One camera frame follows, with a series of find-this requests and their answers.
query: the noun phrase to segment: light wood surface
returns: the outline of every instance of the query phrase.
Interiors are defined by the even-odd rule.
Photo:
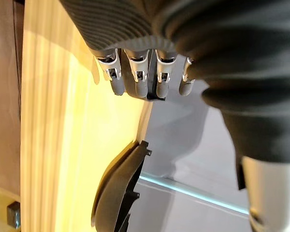
[[[151,104],[114,95],[95,62],[58,0],[26,0],[22,232],[94,232],[105,169],[145,135]]]

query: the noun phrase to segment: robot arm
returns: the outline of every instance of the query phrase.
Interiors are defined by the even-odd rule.
[[[152,88],[167,96],[176,52],[188,57],[179,91],[189,94],[195,79],[209,84],[203,98],[231,134],[253,231],[290,232],[290,0],[61,3],[117,95],[126,85],[118,56],[127,55],[135,96],[148,100]]]

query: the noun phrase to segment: curved black plastic piece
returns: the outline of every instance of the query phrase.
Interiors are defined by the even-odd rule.
[[[126,232],[129,211],[140,194],[134,187],[141,174],[148,143],[142,141],[111,174],[104,186],[95,211],[97,232]]]

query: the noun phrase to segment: gray floor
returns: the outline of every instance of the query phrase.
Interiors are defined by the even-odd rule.
[[[180,58],[166,102],[154,103],[146,134],[153,153],[143,171],[169,185],[139,181],[141,198],[131,211],[129,232],[249,232],[247,214],[228,209],[248,206],[247,192],[237,189],[229,133],[219,110],[201,99],[205,83],[196,81],[187,97],[178,94],[183,64]],[[172,185],[186,186],[192,194],[171,190]]]

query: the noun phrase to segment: black plastic part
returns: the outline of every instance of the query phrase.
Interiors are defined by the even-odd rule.
[[[188,76],[209,84],[203,99],[222,111],[239,188],[242,156],[290,163],[290,0],[131,1],[196,61]]]
[[[129,224],[129,211],[140,194],[134,187],[141,174],[148,143],[142,141],[108,178],[99,197],[95,211],[97,232],[126,232]]]

